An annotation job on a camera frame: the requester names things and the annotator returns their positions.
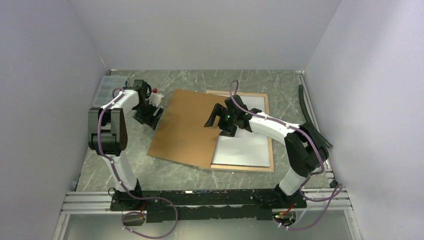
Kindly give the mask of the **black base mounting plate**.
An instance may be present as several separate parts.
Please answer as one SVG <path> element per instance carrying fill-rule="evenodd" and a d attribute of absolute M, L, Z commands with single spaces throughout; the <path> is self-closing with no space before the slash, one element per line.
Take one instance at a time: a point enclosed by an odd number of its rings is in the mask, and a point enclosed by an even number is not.
<path fill-rule="evenodd" d="M 220 220 L 254 218 L 271 220 L 273 214 L 288 209 L 304 209 L 306 201 L 299 193 L 279 195 L 273 188 L 221 190 L 145 190 L 142 199 L 111 195 L 113 211 L 145 211 L 148 223 L 183 220 Z M 243 205 L 216 207 L 206 205 Z"/>

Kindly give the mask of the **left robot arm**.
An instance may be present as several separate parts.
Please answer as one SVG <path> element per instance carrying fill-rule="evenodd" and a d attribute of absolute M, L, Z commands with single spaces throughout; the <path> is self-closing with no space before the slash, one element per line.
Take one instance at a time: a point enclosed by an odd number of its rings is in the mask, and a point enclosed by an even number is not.
<path fill-rule="evenodd" d="M 106 162 L 114 178 L 114 192 L 119 197 L 125 194 L 123 203 L 130 210 L 139 209 L 144 197 L 126 154 L 129 137 L 125 116 L 133 112 L 137 122 L 155 130 L 164 113 L 164 101 L 163 94 L 140 79 L 132 86 L 114 89 L 108 103 L 88 112 L 88 147 Z"/>

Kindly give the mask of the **aluminium rail frame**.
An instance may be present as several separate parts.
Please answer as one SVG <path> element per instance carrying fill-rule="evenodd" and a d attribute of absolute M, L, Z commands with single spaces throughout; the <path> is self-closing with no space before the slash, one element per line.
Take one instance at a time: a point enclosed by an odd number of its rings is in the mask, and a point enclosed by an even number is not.
<path fill-rule="evenodd" d="M 333 188 L 304 188 L 304 194 L 309 198 L 323 199 L 330 197 L 333 192 Z M 124 215 L 131 210 L 111 210 L 112 197 L 107 191 L 71 191 L 67 192 L 62 203 L 62 207 L 59 213 L 59 220 L 55 232 L 53 234 L 53 240 L 64 240 L 64 235 L 68 226 L 68 221 L 71 215 Z M 218 204 L 218 205 L 206 205 L 214 206 L 217 208 L 223 208 L 227 206 L 240 208 L 242 204 Z M 321 211 L 325 208 L 325 202 L 307 202 L 306 210 L 309 211 Z M 328 211 L 342 211 L 344 213 L 348 233 L 353 240 L 362 240 L 362 234 L 360 232 L 355 214 L 354 208 L 350 199 L 350 195 L 346 188 L 343 188 L 341 192 L 332 199 Z"/>

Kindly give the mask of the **wooden picture frame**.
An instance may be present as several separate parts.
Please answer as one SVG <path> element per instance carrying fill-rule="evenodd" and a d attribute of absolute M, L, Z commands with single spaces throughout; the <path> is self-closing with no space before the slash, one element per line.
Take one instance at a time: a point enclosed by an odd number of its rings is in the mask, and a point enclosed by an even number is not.
<path fill-rule="evenodd" d="M 225 171 L 245 171 L 245 172 L 273 172 L 274 171 L 274 157 L 273 157 L 273 147 L 272 147 L 272 137 L 275 130 L 276 123 L 268 122 L 266 123 L 263 118 L 253 117 L 252 118 L 252 129 L 253 133 L 258 133 L 265 135 L 268 138 L 269 144 L 269 160 L 270 167 L 255 167 L 255 166 L 239 166 L 239 165 L 223 165 L 223 164 L 212 164 L 210 168 L 213 170 L 225 170 Z"/>

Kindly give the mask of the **printed photo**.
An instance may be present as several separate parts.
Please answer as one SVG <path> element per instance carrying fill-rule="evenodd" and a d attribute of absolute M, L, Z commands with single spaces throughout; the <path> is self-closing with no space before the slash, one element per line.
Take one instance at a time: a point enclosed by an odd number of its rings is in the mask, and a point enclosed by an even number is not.
<path fill-rule="evenodd" d="M 270 167 L 268 137 L 237 129 L 234 137 L 219 136 L 211 161 L 214 165 Z"/>

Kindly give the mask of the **brown backing board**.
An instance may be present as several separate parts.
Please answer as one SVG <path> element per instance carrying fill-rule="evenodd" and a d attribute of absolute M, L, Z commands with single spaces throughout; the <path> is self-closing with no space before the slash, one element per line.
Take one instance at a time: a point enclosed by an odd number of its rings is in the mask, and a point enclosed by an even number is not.
<path fill-rule="evenodd" d="M 156 127 L 147 155 L 204 169 L 211 166 L 220 129 L 205 127 L 225 96 L 176 89 Z"/>

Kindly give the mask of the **clear plastic organizer box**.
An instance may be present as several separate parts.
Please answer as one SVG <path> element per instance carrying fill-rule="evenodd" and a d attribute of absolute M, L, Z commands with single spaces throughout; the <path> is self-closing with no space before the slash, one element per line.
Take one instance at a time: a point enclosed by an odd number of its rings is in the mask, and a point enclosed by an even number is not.
<path fill-rule="evenodd" d="M 119 75 L 104 75 L 100 81 L 97 91 L 94 95 L 91 106 L 100 108 L 108 104 L 114 97 L 115 89 L 123 88 L 126 85 L 127 77 Z"/>

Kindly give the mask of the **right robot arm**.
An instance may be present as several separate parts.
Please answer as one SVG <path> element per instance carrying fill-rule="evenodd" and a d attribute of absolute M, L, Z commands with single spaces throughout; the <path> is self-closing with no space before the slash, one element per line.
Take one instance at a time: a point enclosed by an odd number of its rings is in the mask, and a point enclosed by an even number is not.
<path fill-rule="evenodd" d="M 237 130 L 245 130 L 284 144 L 290 168 L 275 187 L 275 202 L 282 208 L 293 203 L 294 194 L 317 169 L 324 169 L 329 158 L 329 149 L 312 123 L 289 123 L 260 109 L 248 109 L 237 94 L 226 98 L 224 104 L 216 103 L 204 127 L 212 127 L 216 118 L 223 136 L 234 137 Z"/>

